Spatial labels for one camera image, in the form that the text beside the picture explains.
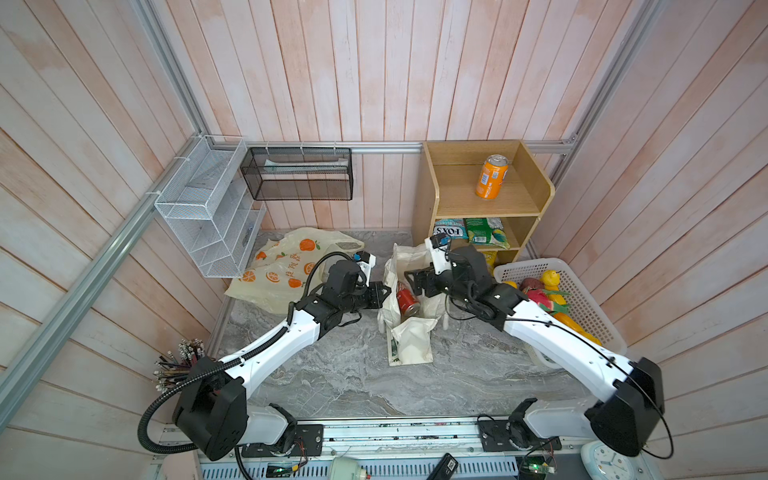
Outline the green snack bag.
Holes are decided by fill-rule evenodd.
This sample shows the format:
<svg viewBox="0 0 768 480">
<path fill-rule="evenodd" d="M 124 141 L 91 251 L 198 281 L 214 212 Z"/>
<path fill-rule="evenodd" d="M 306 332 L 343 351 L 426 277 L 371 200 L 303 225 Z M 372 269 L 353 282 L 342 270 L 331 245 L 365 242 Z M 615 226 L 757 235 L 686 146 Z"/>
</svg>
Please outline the green snack bag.
<svg viewBox="0 0 768 480">
<path fill-rule="evenodd" d="M 471 244 L 495 246 L 501 249 L 511 248 L 500 218 L 466 218 L 464 223 L 468 241 Z"/>
</svg>

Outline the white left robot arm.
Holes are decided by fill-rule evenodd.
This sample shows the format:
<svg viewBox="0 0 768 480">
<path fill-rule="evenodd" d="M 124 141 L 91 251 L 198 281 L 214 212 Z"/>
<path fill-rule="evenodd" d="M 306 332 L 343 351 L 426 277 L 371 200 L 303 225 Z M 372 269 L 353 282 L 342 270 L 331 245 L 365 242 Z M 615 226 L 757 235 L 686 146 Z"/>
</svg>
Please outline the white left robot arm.
<svg viewBox="0 0 768 480">
<path fill-rule="evenodd" d="M 360 251 L 329 256 L 335 262 L 327 280 L 306 288 L 300 300 L 289 305 L 285 320 L 220 360 L 199 359 L 185 380 L 147 407 L 137 427 L 138 442 L 145 450 L 160 455 L 199 450 L 215 461 L 247 443 L 292 445 L 292 416 L 275 404 L 262 413 L 249 411 L 250 396 L 293 355 L 343 326 L 344 315 L 377 309 L 391 292 L 384 283 L 370 279 L 374 255 Z M 172 419 L 188 438 L 186 444 L 162 445 L 149 435 L 150 420 L 171 398 L 178 400 Z"/>
</svg>

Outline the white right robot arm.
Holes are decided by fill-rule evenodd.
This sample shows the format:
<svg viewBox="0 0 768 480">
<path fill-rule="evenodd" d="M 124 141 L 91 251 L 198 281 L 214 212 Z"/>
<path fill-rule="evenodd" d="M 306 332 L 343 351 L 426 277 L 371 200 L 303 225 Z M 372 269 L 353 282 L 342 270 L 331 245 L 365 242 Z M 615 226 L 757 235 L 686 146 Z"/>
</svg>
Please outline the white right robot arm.
<svg viewBox="0 0 768 480">
<path fill-rule="evenodd" d="M 630 360 L 588 340 L 547 313 L 515 287 L 494 280 L 484 256 L 472 246 L 451 249 L 425 240 L 430 266 L 406 272 L 410 286 L 429 297 L 443 294 L 467 319 L 477 319 L 518 338 L 554 360 L 595 397 L 592 405 L 524 410 L 523 431 L 539 438 L 577 436 L 589 429 L 628 457 L 644 452 L 664 418 L 660 367 Z"/>
</svg>

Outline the cream canvas tote bag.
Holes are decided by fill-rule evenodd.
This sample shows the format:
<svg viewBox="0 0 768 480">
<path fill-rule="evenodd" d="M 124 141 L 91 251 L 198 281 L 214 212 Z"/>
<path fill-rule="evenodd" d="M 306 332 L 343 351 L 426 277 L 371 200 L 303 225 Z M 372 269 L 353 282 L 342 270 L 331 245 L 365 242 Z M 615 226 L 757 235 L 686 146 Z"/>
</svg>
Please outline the cream canvas tote bag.
<svg viewBox="0 0 768 480">
<path fill-rule="evenodd" d="M 439 322 L 447 328 L 446 294 L 427 297 L 426 288 L 423 288 L 421 294 L 415 294 L 406 280 L 406 272 L 424 268 L 429 273 L 434 272 L 425 245 L 412 247 L 395 244 L 392 256 L 384 266 L 383 283 L 391 292 L 378 311 L 377 321 L 380 332 L 387 337 L 390 366 L 432 363 L 431 332 Z M 406 314 L 405 309 L 400 308 L 398 294 L 403 289 L 416 301 L 413 315 Z"/>
</svg>

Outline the red cola can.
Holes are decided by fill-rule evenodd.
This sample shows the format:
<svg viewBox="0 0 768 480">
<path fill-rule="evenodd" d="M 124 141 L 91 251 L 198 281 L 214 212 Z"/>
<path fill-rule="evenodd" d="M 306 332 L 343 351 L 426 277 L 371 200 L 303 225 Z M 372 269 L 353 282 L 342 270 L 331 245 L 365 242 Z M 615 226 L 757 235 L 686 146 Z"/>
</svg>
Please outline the red cola can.
<svg viewBox="0 0 768 480">
<path fill-rule="evenodd" d="M 420 313 L 421 303 L 408 287 L 399 288 L 396 299 L 403 321 Z"/>
</svg>

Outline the orange-print plastic grocery bag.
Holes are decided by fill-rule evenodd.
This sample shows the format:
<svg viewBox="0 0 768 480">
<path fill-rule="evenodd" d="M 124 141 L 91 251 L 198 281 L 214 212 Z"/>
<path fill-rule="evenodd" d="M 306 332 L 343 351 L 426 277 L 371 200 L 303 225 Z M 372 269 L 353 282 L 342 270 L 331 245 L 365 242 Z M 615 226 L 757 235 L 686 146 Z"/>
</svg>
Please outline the orange-print plastic grocery bag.
<svg viewBox="0 0 768 480">
<path fill-rule="evenodd" d="M 365 243 L 338 231 L 302 227 L 269 241 L 254 256 L 241 277 L 232 280 L 226 295 L 256 305 L 271 314 L 285 314 L 298 301 L 315 263 L 325 254 L 354 254 Z"/>
</svg>

